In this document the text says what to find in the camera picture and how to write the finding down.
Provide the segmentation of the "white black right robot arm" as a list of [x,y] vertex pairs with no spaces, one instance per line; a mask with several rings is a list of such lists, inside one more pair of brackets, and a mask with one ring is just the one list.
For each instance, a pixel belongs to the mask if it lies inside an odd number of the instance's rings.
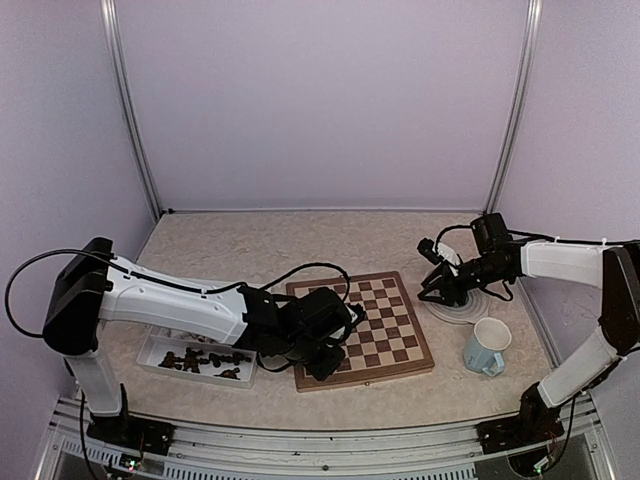
[[568,239],[508,227],[497,212],[466,224],[477,254],[464,260],[443,228],[417,250],[433,266],[419,300],[461,307],[471,292],[519,282],[554,368],[528,387],[516,414],[477,426],[486,453],[564,434],[562,408],[603,383],[639,348],[639,242]]

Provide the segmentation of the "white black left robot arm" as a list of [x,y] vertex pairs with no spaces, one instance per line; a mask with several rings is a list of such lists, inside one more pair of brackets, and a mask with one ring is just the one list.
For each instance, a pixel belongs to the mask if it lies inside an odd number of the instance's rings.
[[66,359],[102,430],[121,445],[133,443],[140,424],[127,412],[126,392],[99,350],[101,322],[196,334],[284,358],[324,381],[345,357],[342,343],[365,318],[361,306],[327,287],[295,297],[243,281],[213,286],[147,270],[116,256],[112,245],[96,237],[69,250],[72,259],[55,280],[42,335]]

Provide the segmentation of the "white plastic divided tray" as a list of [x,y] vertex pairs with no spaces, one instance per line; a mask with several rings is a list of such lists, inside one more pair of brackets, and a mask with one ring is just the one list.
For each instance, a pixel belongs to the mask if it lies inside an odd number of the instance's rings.
[[253,387],[257,371],[255,352],[160,327],[149,330],[136,361],[152,373],[240,389]]

